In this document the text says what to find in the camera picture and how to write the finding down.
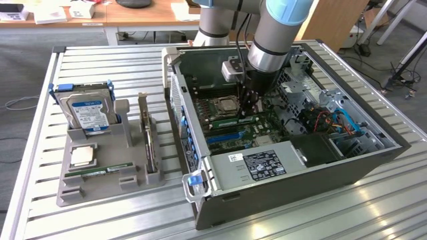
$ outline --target aluminum profile table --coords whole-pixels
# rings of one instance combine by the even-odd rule
[[[182,186],[162,83],[166,45],[67,47],[51,55],[2,240],[10,239],[382,239],[427,238],[427,135],[321,42],[305,41],[413,147],[355,184],[207,230],[195,230]],[[334,87],[326,74],[314,75]],[[147,92],[158,120],[166,185],[72,206],[56,206],[67,121],[48,84],[112,80],[139,117]]]

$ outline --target blue hard drive label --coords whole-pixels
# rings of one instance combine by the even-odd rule
[[[102,101],[74,102],[71,106],[84,130],[98,132],[108,128],[108,118],[106,113],[102,112]]]
[[[255,181],[261,181],[287,173],[275,150],[246,155],[243,156],[243,160]]]

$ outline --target paper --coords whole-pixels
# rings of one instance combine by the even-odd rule
[[[175,18],[179,21],[199,21],[201,14],[190,14],[190,7],[186,2],[183,3],[171,3],[171,8],[175,14]]]
[[[40,5],[34,10],[35,24],[51,24],[67,22],[64,8],[59,6]]]

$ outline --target white sticker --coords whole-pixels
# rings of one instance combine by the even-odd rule
[[[90,22],[90,23],[82,23],[83,26],[103,26],[103,23],[94,23],[94,22]]]
[[[238,122],[237,121],[231,121],[231,122],[222,123],[218,126],[223,127],[223,126],[235,125],[235,124],[238,124]]]
[[[243,118],[239,120],[239,123],[245,123],[245,122],[250,122],[254,120],[254,117],[253,116],[249,116],[247,118]]]
[[[243,160],[243,154],[238,153],[238,154],[229,155],[229,158],[230,158],[230,162],[241,161]]]
[[[84,130],[96,132],[108,128],[107,115],[102,112],[102,101],[74,102],[71,105]]]

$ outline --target motherboard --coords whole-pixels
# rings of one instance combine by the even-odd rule
[[[290,134],[275,111],[265,110],[263,105],[259,101],[255,114],[239,119],[235,95],[195,98],[198,118],[213,155],[289,140]]]

